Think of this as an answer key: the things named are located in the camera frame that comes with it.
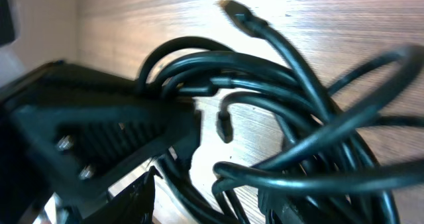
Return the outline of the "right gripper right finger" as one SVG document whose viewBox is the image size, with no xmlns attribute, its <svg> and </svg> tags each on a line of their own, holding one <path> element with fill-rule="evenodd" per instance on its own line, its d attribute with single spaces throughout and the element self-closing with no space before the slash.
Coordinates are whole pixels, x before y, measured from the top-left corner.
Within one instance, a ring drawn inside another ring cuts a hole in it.
<svg viewBox="0 0 424 224">
<path fill-rule="evenodd" d="M 318 218 L 313 206 L 272 190 L 258 190 L 258 208 L 265 215 L 266 223 L 305 224 L 314 223 Z"/>
</svg>

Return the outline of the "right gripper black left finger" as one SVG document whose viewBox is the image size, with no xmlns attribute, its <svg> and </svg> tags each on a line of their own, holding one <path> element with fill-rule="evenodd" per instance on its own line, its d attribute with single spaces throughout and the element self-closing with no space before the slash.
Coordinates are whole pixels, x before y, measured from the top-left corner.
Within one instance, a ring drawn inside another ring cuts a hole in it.
<svg viewBox="0 0 424 224">
<path fill-rule="evenodd" d="M 162 178 L 155 166 L 137 178 L 107 205 L 85 218 L 89 224 L 151 224 L 154 211 L 154 177 Z"/>
</svg>

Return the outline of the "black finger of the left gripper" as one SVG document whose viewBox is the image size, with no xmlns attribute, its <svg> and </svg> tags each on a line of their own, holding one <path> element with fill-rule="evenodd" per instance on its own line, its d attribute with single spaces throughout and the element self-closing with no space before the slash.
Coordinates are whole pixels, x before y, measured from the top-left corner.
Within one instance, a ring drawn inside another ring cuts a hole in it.
<svg viewBox="0 0 424 224">
<path fill-rule="evenodd" d="M 184 167 L 199 146 L 191 99 L 160 101 L 131 80 L 52 62 L 1 88 L 1 216 L 21 217 L 56 193 L 88 216 L 110 186 L 174 148 Z"/>
</svg>

